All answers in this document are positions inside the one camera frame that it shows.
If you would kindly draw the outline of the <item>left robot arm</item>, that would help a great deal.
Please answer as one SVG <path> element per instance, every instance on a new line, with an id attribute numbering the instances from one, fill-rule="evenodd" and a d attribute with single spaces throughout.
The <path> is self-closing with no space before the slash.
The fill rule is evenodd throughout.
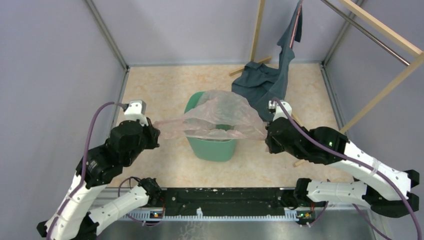
<path id="1" fill-rule="evenodd" d="M 129 192 L 91 208 L 98 195 L 144 150 L 158 148 L 160 131 L 150 119 L 125 120 L 114 127 L 105 143 L 89 149 L 76 167 L 71 186 L 56 213 L 38 223 L 46 240 L 95 240 L 109 225 L 136 208 L 154 207 L 161 188 L 154 178 L 138 179 Z"/>

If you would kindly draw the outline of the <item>pink translucent trash bag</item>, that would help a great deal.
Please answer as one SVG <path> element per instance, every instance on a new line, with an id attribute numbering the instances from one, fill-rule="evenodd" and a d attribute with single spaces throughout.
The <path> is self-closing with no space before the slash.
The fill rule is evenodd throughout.
<path id="1" fill-rule="evenodd" d="M 153 126 L 165 139 L 263 141 L 267 135 L 265 122 L 248 100 L 224 90 L 204 92 L 194 108 L 178 117 L 156 121 Z"/>

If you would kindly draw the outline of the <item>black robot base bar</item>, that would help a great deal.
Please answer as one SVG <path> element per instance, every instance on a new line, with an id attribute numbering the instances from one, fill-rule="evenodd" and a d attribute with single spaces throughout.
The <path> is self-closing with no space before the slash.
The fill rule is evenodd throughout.
<path id="1" fill-rule="evenodd" d="M 297 208 L 323 207 L 297 199 L 293 188 L 284 187 L 218 187 L 163 189 L 146 209 L 163 210 L 166 217 L 195 216 L 200 209 L 206 217 L 283 216 Z"/>

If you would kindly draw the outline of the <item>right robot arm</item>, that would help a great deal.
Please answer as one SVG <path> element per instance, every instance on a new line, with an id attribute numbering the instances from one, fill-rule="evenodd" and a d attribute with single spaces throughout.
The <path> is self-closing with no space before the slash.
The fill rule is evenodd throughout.
<path id="1" fill-rule="evenodd" d="M 300 178 L 293 192 L 297 205 L 353 204 L 389 218 L 401 218 L 420 209 L 419 196 L 411 192 L 420 183 L 417 171 L 399 171 L 385 165 L 330 127 L 307 130 L 279 117 L 265 129 L 265 143 L 271 154 L 285 152 L 299 160 L 342 170 L 354 178 L 350 183 Z"/>

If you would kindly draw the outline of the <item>green plastic trash bin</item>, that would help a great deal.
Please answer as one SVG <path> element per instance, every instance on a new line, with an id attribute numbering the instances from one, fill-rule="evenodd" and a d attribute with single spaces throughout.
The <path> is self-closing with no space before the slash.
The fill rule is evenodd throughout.
<path id="1" fill-rule="evenodd" d="M 237 144 L 236 139 L 208 140 L 194 137 L 186 139 L 196 157 L 212 162 L 229 161 L 234 155 Z"/>

